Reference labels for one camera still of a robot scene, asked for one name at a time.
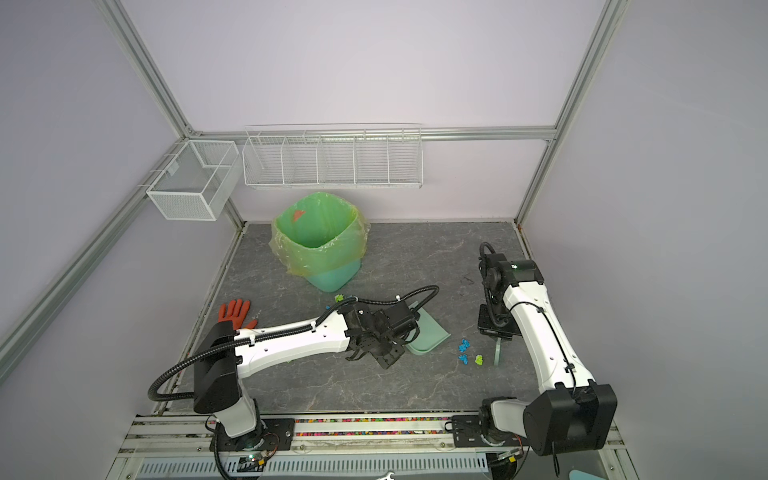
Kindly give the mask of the green plastic dustpan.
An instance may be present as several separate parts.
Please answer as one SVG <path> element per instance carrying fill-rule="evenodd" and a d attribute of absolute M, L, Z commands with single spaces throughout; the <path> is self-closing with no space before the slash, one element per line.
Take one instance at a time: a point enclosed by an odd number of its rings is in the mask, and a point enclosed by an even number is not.
<path fill-rule="evenodd" d="M 417 356 L 426 355 L 440 346 L 450 337 L 437 320 L 426 310 L 420 309 L 418 331 L 414 339 L 409 339 L 406 349 Z"/>

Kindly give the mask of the green hand brush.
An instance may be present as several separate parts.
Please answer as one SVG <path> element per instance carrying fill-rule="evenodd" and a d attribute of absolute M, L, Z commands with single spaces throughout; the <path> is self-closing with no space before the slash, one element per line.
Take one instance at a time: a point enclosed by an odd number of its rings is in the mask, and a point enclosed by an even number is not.
<path fill-rule="evenodd" d="M 493 357 L 493 365 L 494 366 L 499 366 L 499 364 L 500 364 L 502 344 L 503 344 L 503 339 L 502 338 L 496 338 L 495 349 L 494 349 L 494 357 Z"/>

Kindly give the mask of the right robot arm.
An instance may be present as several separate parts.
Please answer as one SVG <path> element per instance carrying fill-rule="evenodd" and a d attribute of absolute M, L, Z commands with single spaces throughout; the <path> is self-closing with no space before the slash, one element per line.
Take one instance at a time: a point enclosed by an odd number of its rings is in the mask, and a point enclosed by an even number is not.
<path fill-rule="evenodd" d="M 500 444 L 518 436 L 539 456 L 602 449 L 617 410 L 617 396 L 610 385 L 595 380 L 573 349 L 537 264 L 510 261 L 483 242 L 478 268 L 484 293 L 478 329 L 486 336 L 522 338 L 539 392 L 531 401 L 484 400 L 480 407 L 483 437 Z"/>

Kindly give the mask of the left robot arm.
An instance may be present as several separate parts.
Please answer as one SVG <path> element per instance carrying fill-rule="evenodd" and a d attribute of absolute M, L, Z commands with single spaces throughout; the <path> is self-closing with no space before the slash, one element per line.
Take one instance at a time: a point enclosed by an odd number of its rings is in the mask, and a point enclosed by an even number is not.
<path fill-rule="evenodd" d="M 346 352 L 350 362 L 367 356 L 382 368 L 403 355 L 420 334 L 420 304 L 354 297 L 310 319 L 264 330 L 214 328 L 206 344 L 152 382 L 155 402 L 191 399 L 194 411 L 213 416 L 227 437 L 258 437 L 258 405 L 243 380 L 276 365 L 319 354 Z"/>

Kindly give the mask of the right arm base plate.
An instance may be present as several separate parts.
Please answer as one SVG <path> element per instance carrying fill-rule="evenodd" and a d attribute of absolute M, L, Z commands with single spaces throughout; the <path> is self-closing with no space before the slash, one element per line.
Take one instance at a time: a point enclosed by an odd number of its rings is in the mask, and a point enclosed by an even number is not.
<path fill-rule="evenodd" d="M 457 448 L 527 447 L 524 437 L 512 433 L 484 433 L 478 414 L 453 415 L 443 424 Z"/>

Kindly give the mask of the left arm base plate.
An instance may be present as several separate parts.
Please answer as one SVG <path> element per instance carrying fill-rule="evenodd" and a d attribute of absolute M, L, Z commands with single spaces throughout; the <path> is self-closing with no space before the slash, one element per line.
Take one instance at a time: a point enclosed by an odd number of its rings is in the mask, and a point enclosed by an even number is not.
<path fill-rule="evenodd" d="M 231 438 L 222 427 L 216 426 L 211 440 L 220 452 L 284 451 L 291 448 L 296 422 L 293 418 L 262 419 L 257 428 L 245 435 Z"/>

